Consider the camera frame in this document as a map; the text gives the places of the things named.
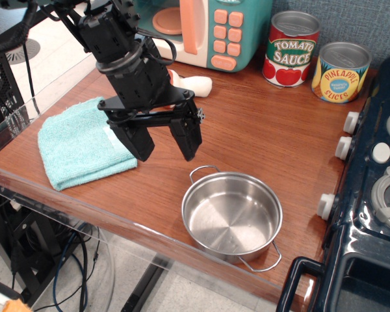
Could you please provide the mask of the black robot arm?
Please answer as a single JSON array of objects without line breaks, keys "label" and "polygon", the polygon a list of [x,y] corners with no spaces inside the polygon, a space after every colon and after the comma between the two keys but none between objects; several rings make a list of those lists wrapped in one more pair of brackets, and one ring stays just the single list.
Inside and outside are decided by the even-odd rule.
[{"label": "black robot arm", "polygon": [[88,3],[83,16],[77,1],[52,1],[51,6],[105,75],[116,95],[101,100],[98,109],[119,141],[146,161],[155,144],[150,127],[168,127],[181,153],[191,161],[202,143],[202,110],[194,92],[175,87],[153,34],[140,29],[132,1]]}]

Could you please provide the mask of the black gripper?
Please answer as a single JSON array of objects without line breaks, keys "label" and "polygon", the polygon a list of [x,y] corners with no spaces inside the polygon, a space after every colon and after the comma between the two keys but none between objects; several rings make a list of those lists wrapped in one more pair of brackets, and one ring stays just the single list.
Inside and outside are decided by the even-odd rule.
[{"label": "black gripper", "polygon": [[155,144],[146,128],[134,127],[169,126],[186,161],[193,160],[202,143],[204,113],[195,105],[193,91],[172,85],[167,65],[150,37],[136,37],[127,52],[97,59],[97,69],[116,94],[100,101],[98,109],[140,161],[148,160]]}]

